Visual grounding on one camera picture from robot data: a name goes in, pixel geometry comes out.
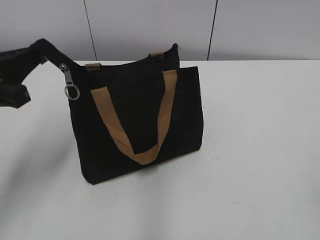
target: table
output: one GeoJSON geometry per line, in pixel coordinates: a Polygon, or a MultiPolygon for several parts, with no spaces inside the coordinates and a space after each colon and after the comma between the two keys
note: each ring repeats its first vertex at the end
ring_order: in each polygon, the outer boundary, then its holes
{"type": "Polygon", "coordinates": [[[95,186],[64,76],[38,66],[32,101],[0,108],[0,239],[320,239],[320,61],[181,66],[199,68],[201,150],[95,186]]]}

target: white wall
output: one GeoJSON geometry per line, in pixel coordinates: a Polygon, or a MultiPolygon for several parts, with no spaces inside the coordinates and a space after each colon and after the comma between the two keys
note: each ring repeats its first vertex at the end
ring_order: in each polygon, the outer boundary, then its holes
{"type": "Polygon", "coordinates": [[[1,0],[0,52],[46,38],[72,59],[94,59],[83,1],[1,0]]]}
{"type": "MultiPolygon", "coordinates": [[[[177,42],[206,60],[216,0],[86,0],[98,60],[138,60],[177,42]]],[[[210,60],[320,59],[320,0],[219,0],[210,60]]],[[[47,38],[94,60],[82,0],[1,0],[0,51],[47,38]]]]}
{"type": "Polygon", "coordinates": [[[320,0],[219,0],[210,60],[320,59],[320,0]]]}

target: bag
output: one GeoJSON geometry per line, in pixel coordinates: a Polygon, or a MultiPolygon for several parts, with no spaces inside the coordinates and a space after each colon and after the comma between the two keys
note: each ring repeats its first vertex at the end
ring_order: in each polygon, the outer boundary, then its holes
{"type": "Polygon", "coordinates": [[[65,75],[81,171],[97,184],[196,150],[203,113],[198,68],[180,68],[178,45],[122,65],[78,65],[40,39],[0,53],[0,106],[30,101],[21,85],[46,60],[65,75]]]}

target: metal zipper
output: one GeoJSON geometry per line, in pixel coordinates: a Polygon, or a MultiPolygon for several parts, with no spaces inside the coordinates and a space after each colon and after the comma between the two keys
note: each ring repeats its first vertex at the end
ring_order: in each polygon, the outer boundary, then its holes
{"type": "Polygon", "coordinates": [[[70,100],[77,100],[80,97],[80,91],[79,91],[79,88],[76,85],[74,85],[74,82],[72,81],[71,72],[70,72],[68,66],[65,65],[64,63],[61,63],[59,68],[64,73],[64,78],[65,78],[64,94],[70,100]],[[74,88],[76,90],[75,97],[71,97],[69,95],[69,92],[68,92],[69,88],[74,88]]]}

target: tan handle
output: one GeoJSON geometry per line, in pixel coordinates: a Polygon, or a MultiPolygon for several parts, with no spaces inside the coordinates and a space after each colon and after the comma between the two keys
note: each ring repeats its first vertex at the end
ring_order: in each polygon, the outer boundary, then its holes
{"type": "Polygon", "coordinates": [[[164,71],[163,80],[165,92],[161,100],[158,115],[158,143],[148,151],[137,154],[134,153],[129,138],[120,123],[108,88],[105,86],[91,90],[99,114],[116,146],[124,155],[141,165],[149,164],[157,158],[169,130],[172,105],[175,98],[176,83],[178,80],[177,71],[164,71]]]}

